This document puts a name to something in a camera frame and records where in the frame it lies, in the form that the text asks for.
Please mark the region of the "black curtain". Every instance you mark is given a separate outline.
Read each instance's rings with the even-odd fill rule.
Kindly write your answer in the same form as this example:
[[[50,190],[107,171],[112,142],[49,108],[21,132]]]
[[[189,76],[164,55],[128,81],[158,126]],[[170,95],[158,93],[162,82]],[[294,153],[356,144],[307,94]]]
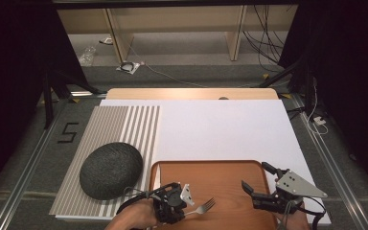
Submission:
[[[309,64],[318,94],[368,174],[368,0],[296,1],[280,64],[317,40]]]
[[[50,0],[0,0],[0,172],[22,138],[43,92],[43,79],[61,97],[86,82]]]

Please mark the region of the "orange wood-grain tray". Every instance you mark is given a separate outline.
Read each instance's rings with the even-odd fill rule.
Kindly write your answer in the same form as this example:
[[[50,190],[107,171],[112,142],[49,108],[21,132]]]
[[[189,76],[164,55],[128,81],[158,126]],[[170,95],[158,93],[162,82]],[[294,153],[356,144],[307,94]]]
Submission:
[[[243,191],[248,183],[255,192],[269,192],[265,172],[254,160],[244,161],[159,161],[152,166],[150,180],[160,174],[160,182],[188,184],[195,205],[209,199],[215,205],[203,215],[189,215],[178,223],[154,230],[275,230],[277,220],[268,211],[253,207],[251,197]]]

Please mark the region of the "clear plastic bag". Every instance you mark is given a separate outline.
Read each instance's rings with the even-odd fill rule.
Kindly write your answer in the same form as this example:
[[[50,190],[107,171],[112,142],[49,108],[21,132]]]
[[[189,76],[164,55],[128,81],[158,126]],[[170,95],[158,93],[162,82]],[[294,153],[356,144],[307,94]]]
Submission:
[[[94,60],[96,48],[94,46],[88,46],[84,49],[82,54],[79,56],[80,66],[91,66]]]

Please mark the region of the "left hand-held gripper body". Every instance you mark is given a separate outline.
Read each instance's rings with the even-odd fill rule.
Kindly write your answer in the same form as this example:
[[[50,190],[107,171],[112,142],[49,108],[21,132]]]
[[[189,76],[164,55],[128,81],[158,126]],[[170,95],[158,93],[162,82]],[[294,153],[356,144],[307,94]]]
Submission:
[[[194,206],[188,184],[181,187],[180,183],[170,183],[151,193],[156,218],[162,223],[172,223],[172,207],[184,209],[188,205]]]

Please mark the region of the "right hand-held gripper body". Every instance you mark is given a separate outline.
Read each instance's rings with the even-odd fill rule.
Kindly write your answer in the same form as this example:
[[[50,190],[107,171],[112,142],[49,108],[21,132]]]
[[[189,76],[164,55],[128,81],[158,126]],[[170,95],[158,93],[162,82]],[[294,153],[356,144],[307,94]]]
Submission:
[[[306,179],[291,170],[282,170],[283,177],[277,179],[275,191],[271,195],[254,192],[252,203],[255,209],[283,214],[293,214],[299,210],[306,214],[318,215],[318,212],[309,211],[302,207],[305,197],[324,198],[328,195],[309,183]]]

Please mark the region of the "black stand legs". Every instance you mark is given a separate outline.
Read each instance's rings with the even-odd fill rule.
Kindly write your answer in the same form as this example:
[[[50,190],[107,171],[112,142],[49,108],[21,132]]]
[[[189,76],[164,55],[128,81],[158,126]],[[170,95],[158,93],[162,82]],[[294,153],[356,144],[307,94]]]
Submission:
[[[310,74],[309,69],[309,61],[307,57],[301,56],[298,58],[296,62],[291,64],[289,67],[276,74],[269,80],[265,80],[264,82],[259,84],[260,88],[267,88],[272,83],[284,78],[285,76],[291,74],[292,80],[296,81],[297,79],[303,79],[305,85],[305,112],[310,114],[313,112],[314,104],[312,102],[314,96],[314,88],[313,88],[313,76]]]
[[[54,121],[52,92],[55,92],[60,99],[69,99],[71,97],[71,91],[67,85],[74,84],[94,95],[106,94],[106,91],[91,86],[88,83],[82,69],[80,69],[76,75],[70,75],[66,71],[58,68],[47,68],[42,77],[42,81],[45,105],[45,129]]]

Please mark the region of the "person's right hand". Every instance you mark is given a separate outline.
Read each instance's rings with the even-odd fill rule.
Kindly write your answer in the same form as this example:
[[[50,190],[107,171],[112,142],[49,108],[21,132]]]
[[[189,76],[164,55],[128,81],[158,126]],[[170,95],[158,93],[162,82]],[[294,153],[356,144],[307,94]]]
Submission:
[[[307,215],[299,210],[293,214],[283,212],[283,214],[274,213],[273,216],[279,220],[281,230],[311,230]]]

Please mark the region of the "striped beige placemat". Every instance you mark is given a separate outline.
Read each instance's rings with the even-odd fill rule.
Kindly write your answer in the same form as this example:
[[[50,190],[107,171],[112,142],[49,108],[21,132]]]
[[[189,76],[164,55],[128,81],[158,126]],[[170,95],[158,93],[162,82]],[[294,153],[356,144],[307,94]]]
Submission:
[[[137,148],[144,168],[137,190],[150,186],[150,169],[161,108],[158,105],[97,106],[94,108],[76,154],[50,210],[58,219],[109,220],[132,192],[116,199],[100,201],[88,196],[80,185],[83,161],[95,149],[113,142],[129,143]]]

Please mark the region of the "beige wooden shelf unit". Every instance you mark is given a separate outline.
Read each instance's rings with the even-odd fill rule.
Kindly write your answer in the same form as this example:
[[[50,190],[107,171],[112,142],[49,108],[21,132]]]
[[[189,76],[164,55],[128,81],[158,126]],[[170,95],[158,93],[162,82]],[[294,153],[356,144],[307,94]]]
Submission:
[[[127,58],[137,33],[223,32],[229,58],[238,58],[241,34],[259,31],[264,11],[268,29],[290,29],[296,5],[243,5],[219,7],[165,7],[59,10],[57,13],[69,35],[109,34],[114,39],[116,59]]]

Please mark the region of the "aluminium floor rail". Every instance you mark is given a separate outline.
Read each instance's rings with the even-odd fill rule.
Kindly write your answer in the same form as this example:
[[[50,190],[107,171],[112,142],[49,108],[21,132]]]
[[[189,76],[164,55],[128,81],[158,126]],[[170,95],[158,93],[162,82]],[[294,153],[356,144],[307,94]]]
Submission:
[[[67,100],[59,100],[55,104],[51,103],[51,106],[55,109],[54,117],[43,129],[43,132],[39,136],[38,142],[34,147],[26,166],[23,168],[22,174],[20,174],[19,178],[16,180],[14,188],[10,191],[9,196],[6,198],[6,202],[0,211],[0,230],[7,230],[9,227],[14,213],[16,212],[16,209],[21,202],[21,199],[35,172],[37,164],[40,161],[43,152],[47,148],[53,130],[57,125],[58,118],[66,105]]]
[[[309,121],[299,95],[287,103],[287,113],[316,185],[328,196],[323,199],[329,224],[321,230],[368,230],[368,180],[364,170],[350,157],[333,119],[323,126]]]

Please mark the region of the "silver metal fork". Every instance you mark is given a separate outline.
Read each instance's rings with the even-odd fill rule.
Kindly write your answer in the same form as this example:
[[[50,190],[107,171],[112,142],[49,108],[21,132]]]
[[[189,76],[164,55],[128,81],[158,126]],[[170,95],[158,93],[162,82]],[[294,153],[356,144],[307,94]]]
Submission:
[[[188,212],[185,214],[185,217],[189,215],[202,215],[208,212],[214,205],[216,204],[215,199],[212,197],[208,201],[206,201],[204,204],[198,206],[194,211]]]

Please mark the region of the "person's left hand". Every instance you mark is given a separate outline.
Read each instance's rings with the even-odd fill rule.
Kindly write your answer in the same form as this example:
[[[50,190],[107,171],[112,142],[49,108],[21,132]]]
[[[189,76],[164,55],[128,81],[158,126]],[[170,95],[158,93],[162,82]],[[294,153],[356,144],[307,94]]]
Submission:
[[[158,224],[152,199],[139,200],[126,207],[119,215],[122,230],[145,229]]]

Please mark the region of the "dark grey woven oval mat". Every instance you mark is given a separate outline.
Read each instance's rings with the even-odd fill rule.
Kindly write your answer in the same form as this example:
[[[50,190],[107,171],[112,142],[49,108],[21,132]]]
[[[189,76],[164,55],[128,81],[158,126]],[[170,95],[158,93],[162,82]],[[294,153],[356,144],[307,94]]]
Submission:
[[[97,200],[114,199],[139,181],[143,168],[143,157],[137,148],[128,143],[109,143],[95,149],[83,161],[80,186]]]

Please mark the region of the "wooden table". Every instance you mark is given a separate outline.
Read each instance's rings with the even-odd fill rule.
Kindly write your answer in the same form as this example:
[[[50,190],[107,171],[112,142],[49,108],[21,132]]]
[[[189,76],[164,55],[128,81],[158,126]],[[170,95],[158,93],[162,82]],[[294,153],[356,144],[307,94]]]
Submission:
[[[278,100],[271,88],[112,88],[107,100]]]

